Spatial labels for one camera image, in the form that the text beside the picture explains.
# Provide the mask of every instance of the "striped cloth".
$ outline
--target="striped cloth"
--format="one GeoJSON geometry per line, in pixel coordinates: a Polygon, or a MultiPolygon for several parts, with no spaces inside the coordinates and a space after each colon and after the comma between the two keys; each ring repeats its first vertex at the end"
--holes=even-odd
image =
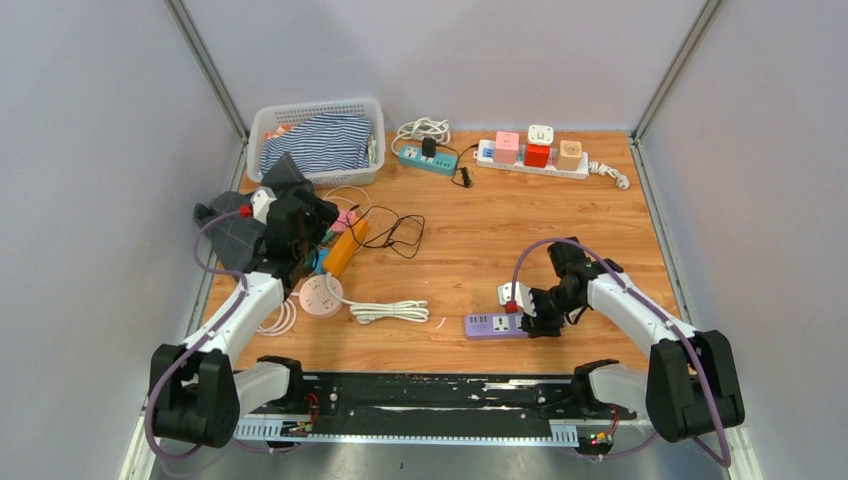
{"type": "Polygon", "coordinates": [[[322,113],[283,136],[265,140],[259,157],[264,175],[289,152],[303,174],[368,167],[371,120],[346,113],[322,113]]]}

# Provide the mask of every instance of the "teal power strip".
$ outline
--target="teal power strip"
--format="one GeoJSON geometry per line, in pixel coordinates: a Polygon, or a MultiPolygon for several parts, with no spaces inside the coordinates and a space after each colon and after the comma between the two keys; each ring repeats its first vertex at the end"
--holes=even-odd
{"type": "Polygon", "coordinates": [[[400,147],[400,164],[407,167],[420,168],[440,175],[452,176],[456,170],[456,157],[446,153],[436,152],[433,158],[422,157],[421,147],[404,145],[400,147]]]}

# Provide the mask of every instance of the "red cube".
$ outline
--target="red cube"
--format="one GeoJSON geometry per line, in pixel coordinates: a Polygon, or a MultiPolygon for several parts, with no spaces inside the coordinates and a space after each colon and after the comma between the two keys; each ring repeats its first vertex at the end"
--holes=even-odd
{"type": "Polygon", "coordinates": [[[547,145],[527,144],[527,149],[524,151],[524,165],[545,168],[550,156],[551,147],[547,145]]]}

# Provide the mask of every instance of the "wooden table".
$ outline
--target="wooden table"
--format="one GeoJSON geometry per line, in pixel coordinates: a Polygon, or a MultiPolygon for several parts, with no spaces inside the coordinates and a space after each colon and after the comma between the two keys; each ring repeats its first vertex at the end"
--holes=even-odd
{"type": "MultiPolygon", "coordinates": [[[[392,137],[387,135],[387,142],[392,137]]],[[[459,132],[451,146],[462,151],[481,138],[493,139],[494,133],[459,132]]],[[[463,333],[465,315],[502,311],[495,287],[511,279],[515,261],[529,244],[546,237],[579,237],[618,262],[639,288],[677,313],[627,137],[558,133],[555,144],[560,139],[583,142],[590,159],[627,175],[630,189],[620,190],[611,178],[596,175],[579,181],[479,168],[470,151],[461,165],[470,167],[474,187],[465,189],[447,177],[404,167],[387,152],[377,181],[364,188],[377,205],[426,218],[420,251],[407,260],[391,250],[363,249],[340,280],[345,297],[354,301],[428,300],[430,321],[381,319],[360,325],[347,308],[326,320],[299,312],[297,324],[286,335],[254,336],[238,367],[247,368],[262,355],[279,355],[300,360],[305,370],[570,373],[575,366],[603,358],[647,369],[636,346],[591,310],[559,338],[469,341],[463,333]],[[447,320],[437,329],[443,317],[447,320]]],[[[245,177],[241,191],[255,188],[245,177]]],[[[366,203],[356,191],[338,193],[366,203]]],[[[375,212],[371,222],[374,232],[387,228],[390,218],[375,212]]],[[[543,247],[527,258],[519,278],[539,288],[557,282],[543,247]]],[[[233,288],[232,279],[215,279],[206,318],[233,288]]],[[[272,313],[266,325],[276,317],[277,312],[272,313]]]]}

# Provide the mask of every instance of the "laundry basket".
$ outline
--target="laundry basket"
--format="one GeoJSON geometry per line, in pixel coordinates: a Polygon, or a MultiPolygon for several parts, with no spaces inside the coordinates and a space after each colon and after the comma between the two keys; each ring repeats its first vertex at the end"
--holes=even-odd
{"type": "Polygon", "coordinates": [[[259,157],[265,146],[266,133],[276,132],[280,125],[297,125],[322,113],[347,113],[361,115],[371,120],[371,135],[377,140],[376,157],[374,163],[366,168],[309,173],[304,175],[306,179],[316,187],[374,183],[377,170],[383,167],[386,160],[386,131],[383,127],[383,111],[380,109],[380,102],[371,98],[277,105],[259,110],[253,119],[253,127],[250,129],[250,139],[247,144],[247,176],[255,182],[262,180],[259,157]]]}

